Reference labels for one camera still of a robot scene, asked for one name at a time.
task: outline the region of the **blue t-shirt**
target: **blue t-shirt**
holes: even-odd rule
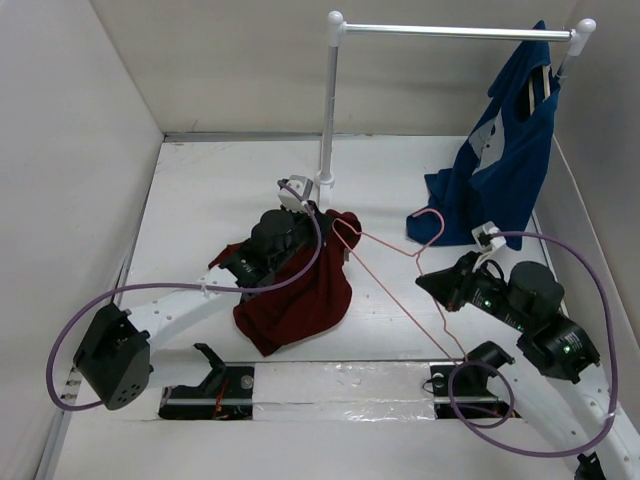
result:
[[[543,21],[534,27],[545,29]],[[524,230],[549,164],[560,85],[551,73],[551,96],[529,115],[529,77],[550,65],[549,44],[525,41],[489,88],[489,107],[456,156],[453,168],[425,175],[429,207],[445,218],[439,246],[473,244],[471,230],[492,221],[502,231]],[[540,96],[542,76],[534,89]],[[440,231],[435,215],[407,217],[407,235],[422,244]],[[522,239],[507,238],[519,250]]]

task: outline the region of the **white pole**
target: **white pole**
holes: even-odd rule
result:
[[[320,171],[316,175],[316,184],[320,190],[318,206],[326,210],[331,203],[331,188],[335,177],[331,172],[331,149],[333,145],[333,112],[336,101],[336,74],[338,72],[338,47],[345,31],[346,22],[340,12],[331,12],[327,18],[329,24],[329,62],[327,65],[327,89],[324,105],[324,124],[322,144],[320,146]]]
[[[587,40],[589,40],[589,36],[595,31],[595,29],[596,21],[591,18],[580,20],[580,23],[576,26],[571,42],[569,43],[569,50],[567,50],[567,54],[562,60],[562,63],[558,68],[558,72],[556,73],[556,79],[561,85],[565,78],[567,78],[573,62],[578,55],[582,53],[582,49],[586,45]]]

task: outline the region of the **gray wall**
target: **gray wall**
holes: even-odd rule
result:
[[[576,0],[92,0],[163,131],[322,127],[326,16],[353,23],[529,28]],[[466,134],[511,42],[348,37],[336,128]]]
[[[640,338],[640,3],[581,0],[598,22],[561,95],[556,134]]]
[[[88,0],[0,2],[0,65],[0,479],[26,480],[55,410],[47,355],[113,286],[162,135]]]

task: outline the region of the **cable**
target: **cable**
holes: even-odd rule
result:
[[[224,392],[227,390],[227,385],[229,385],[229,379],[228,378],[225,379],[224,383],[222,384],[222,390],[220,390],[220,393],[216,397],[216,406],[213,409],[213,419],[214,420],[217,418],[218,413],[222,410],[222,408],[220,407],[220,402],[224,398]]]
[[[495,260],[492,260],[491,258],[489,258],[489,259],[484,261],[484,265],[492,265],[493,268],[495,268],[496,271],[498,272],[498,275],[500,275],[500,280],[502,280],[503,282],[505,281],[504,280],[504,272],[502,271],[502,268],[500,267],[500,265],[498,265],[498,262],[496,262]]]
[[[300,270],[291,278],[284,280],[280,283],[277,283],[275,285],[269,285],[266,287],[258,287],[258,288],[221,287],[218,285],[205,285],[204,288],[212,292],[227,292],[227,293],[270,292],[273,290],[277,290],[279,288],[286,287],[287,285],[290,285],[296,280],[298,280],[300,277],[302,277],[305,273],[309,271],[309,269],[318,259],[318,256],[320,255],[320,249],[322,248],[322,232],[320,230],[320,224],[318,223],[318,219],[316,218],[315,212],[313,211],[311,206],[304,200],[304,198],[302,198],[298,194],[298,192],[296,192],[293,188],[289,187],[289,185],[287,185],[284,181],[279,181],[278,186],[280,186],[280,188],[284,188],[285,190],[289,191],[289,193],[291,193],[296,199],[298,199],[304,206],[307,215],[311,217],[311,221],[313,223],[315,233],[316,233],[316,249],[313,252],[313,256],[311,257],[311,260],[309,260],[309,263],[307,263],[307,265],[302,270]],[[200,283],[140,283],[140,284],[134,284],[134,285],[124,285],[122,287],[114,288],[113,290],[109,290],[108,292],[98,295],[96,298],[94,298],[89,303],[87,303],[84,307],[78,310],[78,312],[71,318],[71,320],[69,320],[67,324],[62,328],[62,331],[56,338],[55,342],[53,342],[53,346],[51,347],[51,352],[49,353],[49,357],[47,358],[47,367],[45,371],[47,392],[49,393],[49,397],[51,398],[51,400],[56,406],[66,411],[79,412],[79,411],[88,410],[88,409],[95,408],[97,406],[102,405],[102,402],[100,401],[87,403],[85,405],[69,405],[68,403],[63,402],[59,398],[58,394],[56,393],[55,386],[54,386],[54,379],[53,379],[53,367],[54,367],[55,359],[58,354],[58,351],[60,350],[60,346],[62,345],[63,340],[69,334],[69,332],[74,327],[74,325],[78,323],[78,321],[93,307],[103,302],[104,300],[107,300],[112,296],[117,295],[118,293],[131,292],[134,290],[149,290],[149,289],[155,289],[155,288],[171,288],[171,289],[177,289],[177,290],[202,290],[203,285]]]
[[[609,416],[607,416],[607,419],[604,421],[604,425],[602,427],[602,430],[600,431],[600,433],[598,435],[596,435],[595,438],[593,438],[591,441],[585,443],[584,445],[572,448],[570,450],[563,450],[563,451],[559,451],[559,452],[537,452],[537,451],[532,451],[532,450],[523,450],[521,448],[512,447],[511,445],[506,445],[504,443],[498,442],[497,440],[494,440],[493,438],[491,438],[491,437],[485,435],[484,433],[480,432],[478,430],[478,428],[479,428],[478,425],[474,424],[473,422],[470,422],[469,420],[467,420],[462,415],[462,412],[460,411],[460,407],[457,404],[457,402],[455,401],[455,398],[453,396],[453,381],[454,381],[456,375],[458,373],[460,373],[460,371],[462,369],[464,369],[464,368],[466,368],[468,366],[477,365],[477,366],[483,367],[483,368],[485,368],[485,369],[487,369],[487,370],[489,370],[489,371],[491,371],[493,373],[497,373],[498,374],[498,376],[505,383],[505,385],[507,387],[507,391],[509,392],[509,396],[510,396],[510,399],[509,399],[509,411],[513,410],[512,407],[515,407],[515,397],[513,395],[513,389],[511,388],[509,383],[506,381],[504,376],[502,374],[500,374],[500,372],[498,370],[496,370],[495,368],[493,368],[491,365],[488,365],[488,364],[483,363],[483,362],[477,362],[477,361],[466,362],[466,363],[463,363],[461,365],[458,365],[453,369],[453,371],[451,372],[451,375],[449,375],[449,383],[448,383],[449,399],[451,401],[451,406],[453,408],[453,411],[455,412],[456,417],[458,417],[458,419],[467,428],[469,428],[469,430],[471,430],[473,433],[475,433],[477,436],[479,436],[483,440],[489,442],[491,445],[493,445],[495,447],[498,447],[498,448],[501,448],[503,450],[506,450],[507,452],[517,453],[518,455],[524,455],[524,456],[527,456],[527,457],[561,458],[561,457],[569,457],[569,456],[578,455],[578,454],[583,453],[583,452],[585,452],[587,450],[591,450],[596,445],[598,445],[602,440],[604,440],[604,438],[611,431],[611,428],[613,428],[613,421],[615,419],[615,411],[616,411],[616,406],[617,406],[617,403],[618,403],[618,359],[616,358],[616,347],[615,347],[615,342],[614,342],[614,338],[613,338],[613,323],[611,321],[611,310],[609,308],[609,299],[607,298],[607,294],[605,292],[604,286],[602,285],[602,281],[598,277],[598,274],[595,272],[593,267],[589,264],[587,259],[580,252],[576,251],[573,247],[571,247],[570,245],[567,245],[566,243],[562,242],[561,240],[558,240],[558,239],[555,239],[553,237],[549,237],[547,235],[543,235],[543,234],[540,234],[540,233],[529,233],[529,232],[499,232],[499,233],[490,234],[489,236],[492,237],[492,238],[493,237],[531,237],[531,238],[537,238],[539,240],[544,240],[545,242],[555,243],[556,245],[564,248],[569,253],[571,253],[587,269],[587,271],[589,272],[589,275],[591,275],[591,278],[593,278],[593,281],[596,284],[596,288],[598,289],[598,293],[600,294],[600,298],[602,299],[602,306],[604,308],[604,322],[605,322],[605,327],[606,327],[606,330],[607,330],[607,341],[608,341],[608,346],[609,346],[609,357],[610,357],[610,361],[611,361],[611,394],[610,394],[610,398],[609,398],[609,411],[608,411]],[[501,422],[497,422],[497,423],[495,423],[493,425],[489,425],[488,427],[495,428],[499,424],[501,424]]]

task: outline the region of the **bolt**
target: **bolt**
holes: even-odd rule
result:
[[[245,390],[253,388],[253,377],[251,375],[245,375],[240,379],[240,386]]]
[[[444,387],[444,375],[440,372],[431,375],[431,384],[437,388]]]

